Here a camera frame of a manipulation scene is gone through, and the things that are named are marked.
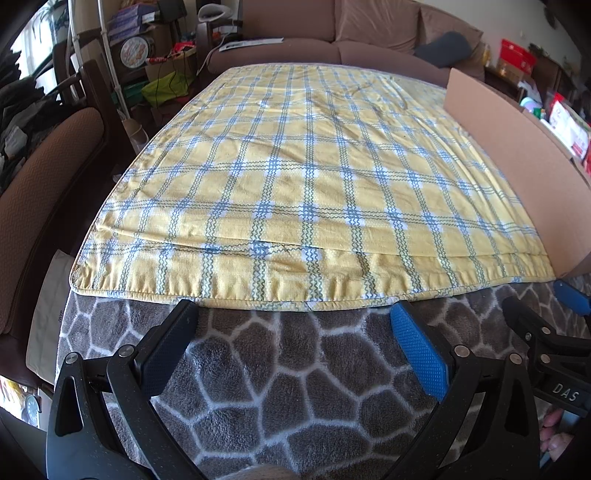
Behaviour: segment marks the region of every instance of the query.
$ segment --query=black clamp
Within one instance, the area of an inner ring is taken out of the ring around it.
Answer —
[[[50,480],[206,480],[150,403],[164,390],[196,329],[197,306],[182,300],[137,346],[90,360],[76,352],[66,356],[47,431]],[[150,468],[125,454],[103,392],[113,394]]]
[[[516,297],[505,299],[502,309],[507,325],[530,347],[528,373],[534,395],[586,417],[591,410],[591,340],[556,334]]]
[[[440,403],[383,480],[538,478],[537,412],[522,358],[481,358],[464,345],[452,347],[407,301],[392,307],[391,323],[424,390]],[[476,393],[485,398],[466,446],[442,468]]]

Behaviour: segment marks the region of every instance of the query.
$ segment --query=green bag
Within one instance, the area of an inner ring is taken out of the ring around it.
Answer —
[[[189,85],[193,78],[180,72],[172,72],[158,80],[154,80],[142,88],[142,95],[150,105],[158,108],[168,100],[189,94]]]

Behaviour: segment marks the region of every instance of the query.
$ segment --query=window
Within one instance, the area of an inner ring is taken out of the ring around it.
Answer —
[[[55,33],[52,34],[50,25],[56,25],[63,35],[67,35],[67,2],[65,0],[48,0],[39,11],[29,20],[21,34],[12,45],[13,51],[20,51],[18,59],[21,78],[31,75],[35,69],[49,56],[53,50]],[[56,76],[53,69],[37,78],[37,86],[43,87],[48,93],[56,86]]]

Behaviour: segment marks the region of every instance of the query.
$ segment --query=white bag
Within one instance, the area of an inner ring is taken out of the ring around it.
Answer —
[[[53,256],[43,280],[29,334],[27,368],[51,385],[56,379],[57,344],[70,294],[68,277],[73,263],[74,258],[61,250]]]

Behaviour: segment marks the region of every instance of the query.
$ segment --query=stone pattern rug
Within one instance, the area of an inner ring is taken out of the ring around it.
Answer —
[[[569,280],[591,293],[591,276]],[[563,335],[589,337],[548,284],[510,284],[419,301],[417,314],[479,356],[527,351],[506,326],[501,301],[518,296]],[[137,344],[172,306],[70,294],[58,365]],[[420,431],[425,395],[396,343],[389,308],[293,313],[200,309],[199,327],[165,391],[152,403],[210,479],[251,465],[282,465],[303,479],[378,480]],[[118,407],[109,412],[130,458],[141,462]],[[537,401],[542,415],[548,404]],[[447,460],[461,452],[476,399]]]

